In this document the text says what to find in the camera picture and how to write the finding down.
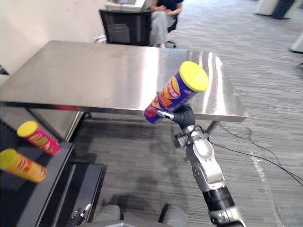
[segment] gray pants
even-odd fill
[[[151,17],[151,45],[167,42],[169,40],[167,37],[167,28],[174,23],[173,18],[166,16],[163,11],[153,12]]]

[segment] yellow lid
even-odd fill
[[[20,137],[27,137],[33,134],[38,128],[38,124],[35,121],[24,122],[18,129],[17,135]]]
[[[208,89],[209,81],[207,73],[198,64],[192,61],[185,61],[179,69],[182,81],[196,92]]]
[[[0,169],[6,169],[15,159],[16,151],[12,148],[5,149],[0,153]]]

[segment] gray carpet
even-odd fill
[[[178,48],[211,50],[221,57],[250,114],[243,123],[222,125],[241,136],[248,134],[249,126],[256,143],[273,150],[285,168],[303,177],[303,69],[295,67],[303,55],[288,50],[302,32],[303,10],[280,21],[255,15],[256,7],[253,0],[187,0],[178,29],[170,35]],[[157,220],[163,205],[171,203],[186,212],[190,227],[213,226],[185,152],[173,146],[176,125],[94,116],[102,119],[85,121],[76,149],[96,163],[108,164],[96,211],[118,204],[127,219]],[[211,140],[276,161],[221,127]],[[216,146],[215,150],[248,226],[303,226],[303,188],[289,175],[263,160]]]

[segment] person's arm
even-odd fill
[[[174,16],[182,12],[182,2],[177,4],[177,8],[174,11],[168,11],[167,16]]]
[[[166,7],[165,6],[158,6],[158,0],[153,0],[152,1],[152,5],[151,5],[151,10],[153,12],[156,12],[156,11],[165,11],[166,10]]]

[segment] purple pringles can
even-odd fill
[[[161,110],[159,106],[158,96],[156,96],[149,106],[144,111],[144,118],[153,124],[156,124],[162,120],[161,117],[157,115],[157,110]]]
[[[192,61],[183,62],[179,72],[145,109],[145,119],[150,123],[158,123],[161,120],[157,115],[158,109],[173,112],[198,92],[205,91],[208,86],[207,73],[198,64]]]

